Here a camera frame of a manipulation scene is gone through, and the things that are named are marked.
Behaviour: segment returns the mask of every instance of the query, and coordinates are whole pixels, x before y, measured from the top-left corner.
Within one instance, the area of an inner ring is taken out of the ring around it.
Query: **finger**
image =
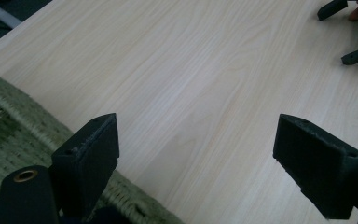
[[[349,17],[350,21],[358,21],[358,8],[356,8]]]

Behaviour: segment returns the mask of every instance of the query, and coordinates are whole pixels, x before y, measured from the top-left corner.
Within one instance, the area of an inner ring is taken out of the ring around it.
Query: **table surface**
[[[186,223],[327,223],[272,158],[281,113],[358,148],[355,4],[327,2],[56,0],[0,39],[0,76],[73,131],[116,112],[118,170]]]

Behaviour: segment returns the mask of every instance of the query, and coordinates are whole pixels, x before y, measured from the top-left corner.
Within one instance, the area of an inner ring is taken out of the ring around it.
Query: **green woven fabric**
[[[50,166],[51,153],[71,135],[38,103],[0,78],[0,183],[24,166]],[[108,205],[132,223],[182,223],[117,171],[96,207]]]

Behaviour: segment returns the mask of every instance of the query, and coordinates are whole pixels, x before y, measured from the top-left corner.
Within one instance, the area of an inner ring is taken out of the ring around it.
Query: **woven texture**
[[[38,103],[0,78],[0,183],[24,166],[50,166],[51,153],[71,135]],[[110,205],[131,223],[182,223],[117,171],[96,207]]]

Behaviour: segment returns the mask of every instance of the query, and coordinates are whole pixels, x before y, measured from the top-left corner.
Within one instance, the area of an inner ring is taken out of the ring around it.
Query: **wooden table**
[[[358,148],[354,9],[326,0],[53,1],[0,76],[78,130],[116,112],[118,170],[186,223],[327,222],[272,158],[281,113]]]

